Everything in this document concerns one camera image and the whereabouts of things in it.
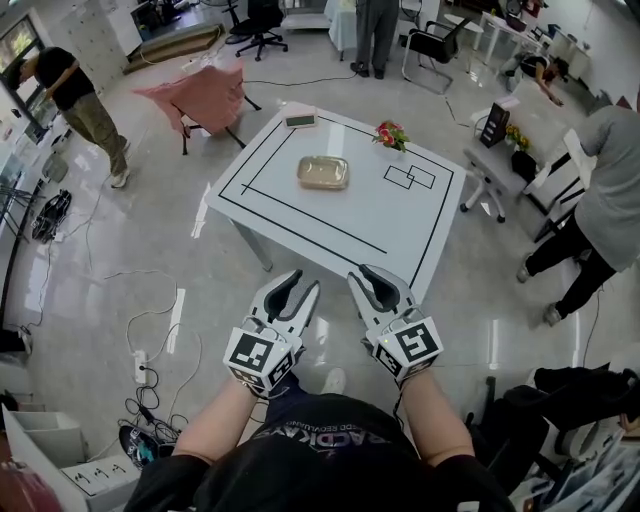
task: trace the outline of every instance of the power outlet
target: power outlet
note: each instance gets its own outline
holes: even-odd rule
[[[133,356],[135,358],[135,378],[136,378],[136,382],[138,384],[143,384],[146,385],[147,383],[147,371],[146,370],[141,370],[140,367],[144,366],[147,362],[147,354],[145,353],[144,350],[136,350],[133,353]]]

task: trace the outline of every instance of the pink cloth-covered chair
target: pink cloth-covered chair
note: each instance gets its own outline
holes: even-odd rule
[[[242,63],[230,70],[206,66],[174,83],[148,89],[134,89],[135,94],[152,100],[167,115],[171,127],[182,135],[182,154],[187,154],[187,139],[192,129],[202,128],[214,134],[223,129],[244,149],[245,144],[231,131],[243,100],[256,110],[261,108],[246,97],[242,89]],[[196,125],[186,125],[188,116]]]

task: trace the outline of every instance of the beige tray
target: beige tray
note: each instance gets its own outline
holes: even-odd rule
[[[305,156],[298,164],[298,181],[305,188],[342,190],[349,184],[349,164],[333,156]]]

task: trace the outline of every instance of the white wall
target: white wall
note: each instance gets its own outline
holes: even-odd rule
[[[557,23],[565,34],[591,45],[591,65],[581,77],[594,95],[603,89],[613,102],[632,106],[640,85],[640,21],[618,0],[547,0],[539,24]]]

